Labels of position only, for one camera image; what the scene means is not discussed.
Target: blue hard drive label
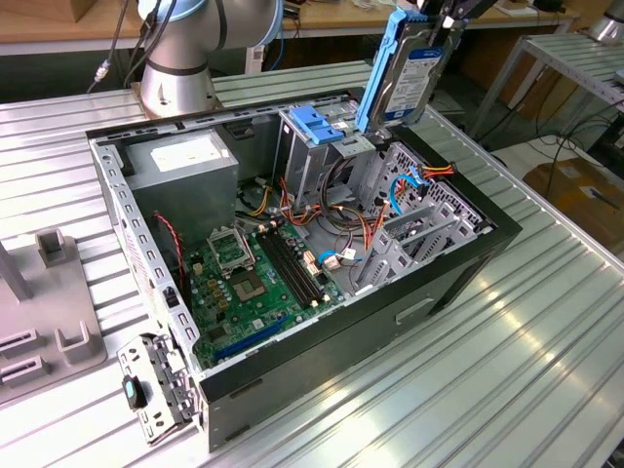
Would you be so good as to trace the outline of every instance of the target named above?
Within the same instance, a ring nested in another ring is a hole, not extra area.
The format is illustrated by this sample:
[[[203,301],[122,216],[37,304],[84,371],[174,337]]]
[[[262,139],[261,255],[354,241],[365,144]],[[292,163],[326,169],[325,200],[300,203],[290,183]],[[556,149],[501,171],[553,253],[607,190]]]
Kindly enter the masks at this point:
[[[385,109],[386,119],[401,119],[415,110],[427,88],[431,70],[438,64],[442,51],[442,47],[430,47],[414,49],[409,53]]]
[[[430,47],[428,49],[414,49],[409,53],[409,59],[438,59],[442,56],[442,47]]]

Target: blue latch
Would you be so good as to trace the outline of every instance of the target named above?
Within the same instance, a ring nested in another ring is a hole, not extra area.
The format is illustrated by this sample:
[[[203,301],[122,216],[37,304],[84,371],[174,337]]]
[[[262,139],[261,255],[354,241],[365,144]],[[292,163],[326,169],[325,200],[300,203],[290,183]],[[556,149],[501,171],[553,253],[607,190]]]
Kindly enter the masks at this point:
[[[315,144],[330,143],[344,138],[344,133],[332,127],[330,122],[311,105],[291,109],[291,117]]]

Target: cardboard box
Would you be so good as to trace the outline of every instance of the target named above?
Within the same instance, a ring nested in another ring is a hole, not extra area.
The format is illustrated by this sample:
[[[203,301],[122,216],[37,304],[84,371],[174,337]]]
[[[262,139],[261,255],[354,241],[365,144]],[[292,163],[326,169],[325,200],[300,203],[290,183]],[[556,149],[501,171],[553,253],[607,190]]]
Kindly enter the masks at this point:
[[[552,164],[524,181],[544,196]],[[624,190],[582,158],[558,162],[548,201],[614,254],[624,251]]]
[[[95,3],[96,0],[0,0],[0,10],[50,20],[77,22]]]

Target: blue wire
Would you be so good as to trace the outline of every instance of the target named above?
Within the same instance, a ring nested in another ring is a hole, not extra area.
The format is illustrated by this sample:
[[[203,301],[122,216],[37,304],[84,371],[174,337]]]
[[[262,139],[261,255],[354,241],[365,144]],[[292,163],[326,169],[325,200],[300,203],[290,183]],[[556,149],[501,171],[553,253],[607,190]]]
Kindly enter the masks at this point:
[[[418,186],[420,185],[426,184],[426,182],[420,180],[420,177],[418,179],[419,181],[416,181],[413,177],[409,175],[399,175],[392,181],[392,184],[390,185],[390,203],[392,204],[392,208],[394,208],[395,212],[397,212],[399,215],[403,214],[403,210],[401,210],[401,207],[399,206],[399,202],[396,197],[397,182],[399,180],[406,180],[416,188],[418,188]]]
[[[275,63],[273,63],[273,66],[269,68],[269,71],[273,71],[275,69],[277,64],[282,59],[282,55],[284,54],[284,30],[281,28],[280,28],[280,38],[282,39],[282,42],[280,43],[280,54],[277,56],[277,59],[275,60]]]
[[[324,251],[323,253],[319,255],[319,263],[323,263],[327,259],[328,256],[332,256],[332,255],[335,255],[334,251]]]

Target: slotted aluminum surface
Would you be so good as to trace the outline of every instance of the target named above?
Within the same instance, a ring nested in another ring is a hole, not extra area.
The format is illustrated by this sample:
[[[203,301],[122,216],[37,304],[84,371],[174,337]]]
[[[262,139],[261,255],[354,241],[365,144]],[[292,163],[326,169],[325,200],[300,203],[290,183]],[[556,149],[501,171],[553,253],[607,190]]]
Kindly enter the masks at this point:
[[[605,46],[581,33],[530,36],[527,52],[609,104],[624,109],[624,87],[614,79],[624,69],[624,46]]]
[[[366,84],[362,62],[216,82],[226,105]],[[7,466],[598,466],[624,435],[622,265],[429,110],[416,132],[523,232],[444,313],[207,454],[187,428],[149,448],[112,356],[146,311],[83,131],[144,117],[130,92],[0,106],[0,238],[78,240],[111,358],[0,409]]]

